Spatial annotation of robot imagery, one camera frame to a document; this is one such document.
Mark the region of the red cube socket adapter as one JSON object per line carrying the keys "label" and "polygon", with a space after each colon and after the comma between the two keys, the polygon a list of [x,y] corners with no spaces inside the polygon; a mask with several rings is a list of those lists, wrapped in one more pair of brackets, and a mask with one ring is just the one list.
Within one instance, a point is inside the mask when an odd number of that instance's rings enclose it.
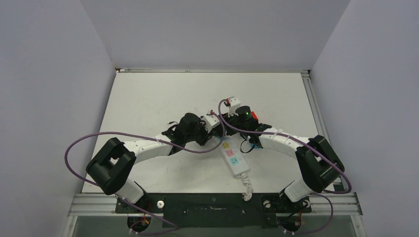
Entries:
{"label": "red cube socket adapter", "polygon": [[252,116],[254,119],[258,120],[258,117],[257,117],[257,115],[255,114],[255,112],[254,112],[254,111],[251,111],[251,116]]}

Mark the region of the blue plug adapter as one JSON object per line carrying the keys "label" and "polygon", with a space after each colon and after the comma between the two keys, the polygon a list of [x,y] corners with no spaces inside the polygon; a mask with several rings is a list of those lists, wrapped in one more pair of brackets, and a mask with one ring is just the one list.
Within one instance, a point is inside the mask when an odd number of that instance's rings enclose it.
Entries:
{"label": "blue plug adapter", "polygon": [[262,147],[258,146],[257,144],[250,143],[251,150],[253,149],[262,149]]}

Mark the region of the white power strip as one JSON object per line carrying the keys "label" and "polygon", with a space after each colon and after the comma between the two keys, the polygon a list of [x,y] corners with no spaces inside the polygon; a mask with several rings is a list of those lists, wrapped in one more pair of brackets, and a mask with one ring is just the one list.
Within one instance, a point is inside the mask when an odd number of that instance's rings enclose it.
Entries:
{"label": "white power strip", "polygon": [[218,149],[232,175],[237,179],[248,180],[250,167],[239,151],[239,147],[234,139],[229,137],[222,139],[215,137],[214,140],[217,144],[221,142]]}

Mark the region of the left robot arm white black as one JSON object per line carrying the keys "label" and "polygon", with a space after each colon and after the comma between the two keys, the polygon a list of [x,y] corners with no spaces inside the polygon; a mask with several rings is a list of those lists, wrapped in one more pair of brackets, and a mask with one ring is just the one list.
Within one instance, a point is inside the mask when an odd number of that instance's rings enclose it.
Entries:
{"label": "left robot arm white black", "polygon": [[212,137],[223,137],[225,126],[215,114],[197,116],[186,113],[179,122],[170,123],[166,131],[155,137],[141,137],[123,142],[109,139],[86,167],[88,175],[106,195],[116,195],[126,201],[134,212],[147,206],[146,193],[139,184],[129,179],[137,163],[160,156],[171,156],[186,150],[186,144],[195,142],[204,146]]}

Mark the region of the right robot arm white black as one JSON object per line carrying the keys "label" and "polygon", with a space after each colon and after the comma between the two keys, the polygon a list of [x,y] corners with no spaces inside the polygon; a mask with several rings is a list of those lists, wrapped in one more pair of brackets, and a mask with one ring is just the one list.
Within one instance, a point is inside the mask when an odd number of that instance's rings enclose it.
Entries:
{"label": "right robot arm white black", "polygon": [[227,134],[238,133],[253,148],[271,149],[296,159],[301,178],[280,191],[279,205],[283,210],[294,210],[299,200],[310,194],[346,194],[351,191],[350,184],[343,191],[327,189],[337,178],[346,180],[347,177],[343,163],[324,136],[294,136],[260,123],[249,106],[234,109],[228,102],[226,106],[229,111],[222,114],[221,119],[227,127]]}

